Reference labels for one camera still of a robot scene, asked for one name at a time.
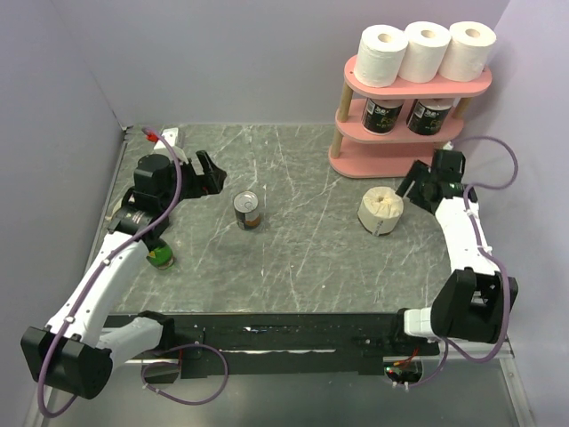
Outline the white paper towel roll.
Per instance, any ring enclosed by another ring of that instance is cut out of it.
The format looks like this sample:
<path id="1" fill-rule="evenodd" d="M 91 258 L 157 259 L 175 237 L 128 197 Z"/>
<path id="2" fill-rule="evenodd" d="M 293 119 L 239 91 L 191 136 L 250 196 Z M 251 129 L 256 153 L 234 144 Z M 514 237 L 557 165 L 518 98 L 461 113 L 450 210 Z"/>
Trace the white paper towel roll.
<path id="1" fill-rule="evenodd" d="M 405 28 L 404 33 L 408 45 L 398 76 L 415 84 L 431 81 L 450 44 L 450 31 L 434 22 L 415 21 Z"/>
<path id="2" fill-rule="evenodd" d="M 456 82 L 479 78 L 497 40 L 494 31 L 480 22 L 460 21 L 453 23 L 449 32 L 451 41 L 438 74 Z"/>
<path id="3" fill-rule="evenodd" d="M 408 46 L 405 33 L 389 25 L 373 25 L 361 35 L 358 46 L 355 78 L 363 85 L 386 87 L 398 75 Z"/>

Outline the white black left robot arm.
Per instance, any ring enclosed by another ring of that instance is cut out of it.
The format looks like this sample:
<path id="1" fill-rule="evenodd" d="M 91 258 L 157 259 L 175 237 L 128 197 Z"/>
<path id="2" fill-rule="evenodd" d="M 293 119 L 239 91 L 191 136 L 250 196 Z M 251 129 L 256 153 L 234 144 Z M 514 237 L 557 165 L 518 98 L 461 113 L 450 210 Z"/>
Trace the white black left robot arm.
<path id="1" fill-rule="evenodd" d="M 202 173 L 196 173 L 190 163 L 173 162 L 162 154 L 139 159 L 133 185 L 76 290 L 44 327 L 29 327 L 21 338 L 38 386 L 93 399 L 125 361 L 145 351 L 158 358 L 174 351 L 174 321 L 163 314 L 143 311 L 108 337 L 102 337 L 101 331 L 133 274 L 164 244 L 161 235 L 173 208 L 184 199 L 221 193 L 226 172 L 206 151 L 196 155 Z"/>

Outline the black paper roll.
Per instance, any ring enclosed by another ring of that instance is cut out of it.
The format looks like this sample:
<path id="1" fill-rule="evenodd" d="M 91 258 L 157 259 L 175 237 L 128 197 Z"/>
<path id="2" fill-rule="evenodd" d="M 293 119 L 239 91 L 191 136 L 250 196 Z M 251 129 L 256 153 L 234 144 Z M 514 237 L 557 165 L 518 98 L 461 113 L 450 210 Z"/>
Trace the black paper roll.
<path id="1" fill-rule="evenodd" d="M 406 119 L 407 128 L 419 135 L 438 133 L 453 103 L 453 98 L 416 99 Z"/>
<path id="2" fill-rule="evenodd" d="M 368 98 L 362 115 L 364 129 L 373 134 L 390 133 L 396 125 L 403 105 L 403 100 Z"/>

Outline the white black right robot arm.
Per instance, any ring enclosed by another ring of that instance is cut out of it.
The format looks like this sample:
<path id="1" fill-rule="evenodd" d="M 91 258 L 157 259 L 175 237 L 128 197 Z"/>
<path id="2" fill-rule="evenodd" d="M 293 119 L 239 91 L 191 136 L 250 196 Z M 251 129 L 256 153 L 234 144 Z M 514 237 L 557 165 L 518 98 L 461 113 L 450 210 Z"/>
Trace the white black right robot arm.
<path id="1" fill-rule="evenodd" d="M 406 309 L 403 324 L 390 330 L 389 346 L 398 354 L 412 352 L 420 338 L 488 344 L 506 338 L 518 283 L 487 243 L 475 189 L 461 182 L 465 166 L 462 153 L 437 149 L 430 165 L 415 161 L 397 189 L 399 196 L 435 216 L 451 266 L 432 304 Z"/>

